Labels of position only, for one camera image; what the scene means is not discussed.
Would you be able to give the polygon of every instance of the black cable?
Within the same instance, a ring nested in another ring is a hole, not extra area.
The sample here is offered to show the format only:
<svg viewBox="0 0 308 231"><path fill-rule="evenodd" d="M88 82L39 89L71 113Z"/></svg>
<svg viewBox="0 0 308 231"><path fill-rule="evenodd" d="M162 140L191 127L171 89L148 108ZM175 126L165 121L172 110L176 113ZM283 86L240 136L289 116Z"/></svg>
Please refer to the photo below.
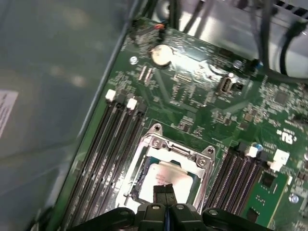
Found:
<svg viewBox="0 0 308 231"><path fill-rule="evenodd" d="M176 0L169 0L169 24L171 28L176 26Z"/></svg>
<svg viewBox="0 0 308 231"><path fill-rule="evenodd" d="M285 37L285 41L281 50L281 54L280 54L280 72L284 75L288 75L287 74L287 70L286 70L286 65L285 65L285 58L286 58L286 53L289 49L289 46L291 44L291 42L293 41L294 38L298 37L301 35L301 33L307 28L307 22L300 22L300 21L296 21L295 23L293 23L290 28L288 29L288 31L285 33L284 37Z"/></svg>
<svg viewBox="0 0 308 231"><path fill-rule="evenodd" d="M289 49L289 46L292 42L293 38L292 37L287 37L284 44L283 44L283 47L281 49L281 54L280 54L280 61L279 61L279 66L280 66L280 72L281 74L283 75L288 75L287 73L287 68L286 68L286 65L285 65L285 57L286 57L286 54L287 54L287 50Z"/></svg>
<svg viewBox="0 0 308 231"><path fill-rule="evenodd" d="M175 3L174 28L176 30L179 30L179 28L180 28L180 14L181 14L180 0L174 0L174 3Z"/></svg>
<svg viewBox="0 0 308 231"><path fill-rule="evenodd" d="M262 44L259 36L259 29L258 29L258 23L257 23L257 9L259 0L252 0L252 5L250 8L250 26L251 26L251 32L253 34L253 37L255 39L257 49L258 49L258 55L259 60L262 60Z"/></svg>
<svg viewBox="0 0 308 231"><path fill-rule="evenodd" d="M148 0L141 13L142 17L146 17L151 5L152 5L152 0Z"/></svg>
<svg viewBox="0 0 308 231"><path fill-rule="evenodd" d="M270 20L273 12L274 0L263 1L260 40L262 45L262 62L265 74L274 80L285 83L308 83L308 78L288 77L271 70L269 62Z"/></svg>
<svg viewBox="0 0 308 231"><path fill-rule="evenodd" d="M158 0L149 0L151 2L151 6L149 8L149 11L148 11L148 18L152 18L153 17L153 14L154 14L154 10L156 8L156 5L158 3Z"/></svg>
<svg viewBox="0 0 308 231"><path fill-rule="evenodd" d="M270 23L271 23L271 13L274 5L274 0L263 1L262 9L262 20L260 28L260 41L262 46L262 56L261 60L265 70L268 70L270 67L269 61L269 40L270 40Z"/></svg>
<svg viewBox="0 0 308 231"><path fill-rule="evenodd" d="M194 9L194 12L192 14L192 17L190 18L190 20L188 21L187 25L185 26L183 32L184 33L188 33L190 31L190 29L192 28L194 22L196 21L200 11L202 10L202 6L203 6L204 1L199 0L196 8Z"/></svg>

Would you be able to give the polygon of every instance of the screw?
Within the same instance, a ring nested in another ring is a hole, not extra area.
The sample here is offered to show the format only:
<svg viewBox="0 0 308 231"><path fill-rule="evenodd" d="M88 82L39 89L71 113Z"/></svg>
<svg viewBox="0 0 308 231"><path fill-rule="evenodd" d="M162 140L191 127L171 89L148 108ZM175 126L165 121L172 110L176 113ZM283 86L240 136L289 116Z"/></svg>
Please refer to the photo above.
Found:
<svg viewBox="0 0 308 231"><path fill-rule="evenodd" d="M216 210L213 210L213 209L211 209L208 213L213 215L213 216L217 216L218 215L218 212Z"/></svg>
<svg viewBox="0 0 308 231"><path fill-rule="evenodd" d="M159 144L160 144L160 141L159 140L153 140L152 144L153 144L154 147L158 147Z"/></svg>
<svg viewBox="0 0 308 231"><path fill-rule="evenodd" d="M137 58L136 56L132 56L132 57L129 59L129 62L130 62L130 64L135 65L135 64L137 64L137 62L138 62L138 58Z"/></svg>
<svg viewBox="0 0 308 231"><path fill-rule="evenodd" d="M291 193L290 196L289 196L289 201L292 204L296 204L299 201L299 198L298 198L298 196L296 194Z"/></svg>
<svg viewBox="0 0 308 231"><path fill-rule="evenodd" d="M177 209L179 209L179 210L184 209L184 206L183 205L177 205Z"/></svg>
<svg viewBox="0 0 308 231"><path fill-rule="evenodd" d="M203 167L203 166L205 165L205 160L204 160L204 159L200 159L200 160L199 160L199 165L200 165L201 167Z"/></svg>
<svg viewBox="0 0 308 231"><path fill-rule="evenodd" d="M213 148L208 148L208 150L207 150L207 153L208 153L208 154L213 154L213 152L214 152L214 149L213 149Z"/></svg>

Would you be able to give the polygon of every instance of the chip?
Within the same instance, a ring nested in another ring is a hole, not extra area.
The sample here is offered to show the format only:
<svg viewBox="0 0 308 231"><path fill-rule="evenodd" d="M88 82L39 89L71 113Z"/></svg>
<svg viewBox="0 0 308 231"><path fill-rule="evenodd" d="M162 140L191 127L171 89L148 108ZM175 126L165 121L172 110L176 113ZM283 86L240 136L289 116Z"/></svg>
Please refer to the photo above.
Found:
<svg viewBox="0 0 308 231"><path fill-rule="evenodd" d="M247 113L244 117L244 120L251 122L253 120L254 116L252 114Z"/></svg>
<svg viewBox="0 0 308 231"><path fill-rule="evenodd" d="M243 122L243 123L240 124L240 128L242 128L242 129L244 129L244 130L246 130L246 129L248 128L248 126L249 126L249 124L248 124L248 123L245 123L245 122Z"/></svg>
<svg viewBox="0 0 308 231"><path fill-rule="evenodd" d="M274 182L276 177L274 177L273 175L267 173L267 172L264 172L263 176L262 176L262 179L261 179L261 183L270 188Z"/></svg>
<svg viewBox="0 0 308 231"><path fill-rule="evenodd" d="M276 94L275 102L279 104L285 104L289 98L289 95L283 91L279 91Z"/></svg>
<svg viewBox="0 0 308 231"><path fill-rule="evenodd" d="M253 208L248 209L248 211L246 213L247 220L255 223L257 221L258 217L259 217L259 214Z"/></svg>

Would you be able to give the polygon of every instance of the integrated circuit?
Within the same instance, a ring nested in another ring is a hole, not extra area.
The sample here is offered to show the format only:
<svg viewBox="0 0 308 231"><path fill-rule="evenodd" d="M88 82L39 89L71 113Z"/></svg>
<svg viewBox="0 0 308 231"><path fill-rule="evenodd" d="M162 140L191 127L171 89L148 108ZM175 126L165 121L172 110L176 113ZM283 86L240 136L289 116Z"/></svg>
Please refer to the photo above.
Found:
<svg viewBox="0 0 308 231"><path fill-rule="evenodd" d="M249 208L247 213L246 213L246 218L247 220L255 223L258 219L259 214L253 209L253 208Z"/></svg>
<svg viewBox="0 0 308 231"><path fill-rule="evenodd" d="M275 176L264 172L261 178L262 185L266 186L267 188L270 188L275 180Z"/></svg>
<svg viewBox="0 0 308 231"><path fill-rule="evenodd" d="M285 105L287 100L289 98L289 95L283 91L279 91L276 93L276 96L275 96L275 102L276 103L279 103L281 105Z"/></svg>
<svg viewBox="0 0 308 231"><path fill-rule="evenodd" d="M251 122L254 119L254 116L252 114L246 113L244 120L246 120L247 122Z"/></svg>

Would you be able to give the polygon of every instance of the cable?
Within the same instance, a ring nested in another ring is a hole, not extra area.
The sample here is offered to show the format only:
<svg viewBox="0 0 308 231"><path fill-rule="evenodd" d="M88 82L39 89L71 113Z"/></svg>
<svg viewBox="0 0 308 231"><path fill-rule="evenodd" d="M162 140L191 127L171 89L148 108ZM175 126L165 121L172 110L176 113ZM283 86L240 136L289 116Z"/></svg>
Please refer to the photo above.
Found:
<svg viewBox="0 0 308 231"><path fill-rule="evenodd" d="M169 24L171 28L175 28L176 25L176 0L169 0Z"/></svg>
<svg viewBox="0 0 308 231"><path fill-rule="evenodd" d="M174 28L176 30L179 30L179 28L180 28L180 15L181 15L180 1L174 0L174 2L175 2Z"/></svg>
<svg viewBox="0 0 308 231"><path fill-rule="evenodd" d="M214 4L215 4L215 0L206 0L206 2L203 5L204 10L203 10L203 13L201 14L200 23L199 23L199 25L196 29L195 34L194 34L194 36L197 39L199 39L204 32L208 17L209 17L209 15L210 15L213 7L214 7Z"/></svg>
<svg viewBox="0 0 308 231"><path fill-rule="evenodd" d="M263 66L266 70L270 69L269 61L269 40L270 40L270 23L271 23L271 13L274 5L274 0L263 1L264 6L262 10L262 20L260 29L260 41L262 46L262 56L261 60Z"/></svg>
<svg viewBox="0 0 308 231"><path fill-rule="evenodd" d="M258 0L252 0L252 5L250 8L250 26L251 26L251 32L253 34L253 37L255 39L257 49L258 49L258 55L259 60L262 60L262 44L259 36L259 29L258 29L258 23L257 23L257 9L258 9Z"/></svg>
<svg viewBox="0 0 308 231"><path fill-rule="evenodd" d="M154 10L156 8L156 5L158 3L158 0L149 0L149 2L151 2L151 6L150 6L149 11L148 11L148 18L152 18L153 14L154 14Z"/></svg>
<svg viewBox="0 0 308 231"><path fill-rule="evenodd" d="M202 10L203 3L204 3L204 1L199 0L196 8L194 9L192 17L190 18L190 20L188 21L187 25L185 26L185 28L183 30L184 33L188 33L190 31L190 29L192 28L192 26L193 26L194 22L196 21L200 11Z"/></svg>
<svg viewBox="0 0 308 231"><path fill-rule="evenodd" d="M287 70L286 70L286 65L285 65L286 53L289 49L289 46L292 40L300 36L300 34L307 28L307 24L308 24L307 22L296 21L290 26L290 28L284 35L285 42L281 50L279 63L280 63L280 72L286 76L288 75Z"/></svg>
<svg viewBox="0 0 308 231"><path fill-rule="evenodd" d="M148 0L141 13L142 17L146 17L151 5L152 5L152 0Z"/></svg>
<svg viewBox="0 0 308 231"><path fill-rule="evenodd" d="M156 8L158 0L148 0L145 4L143 11L141 13L141 17L152 18L154 14L154 10Z"/></svg>
<svg viewBox="0 0 308 231"><path fill-rule="evenodd" d="M276 71L271 70L269 62L269 40L270 40L270 20L272 16L272 8L274 5L274 0L264 1L264 6L262 10L262 20L261 20L261 30L260 30L260 40L262 46L262 62L264 66L265 74L274 80L285 83L308 83L308 78L297 78L288 77L286 75L280 74Z"/></svg>

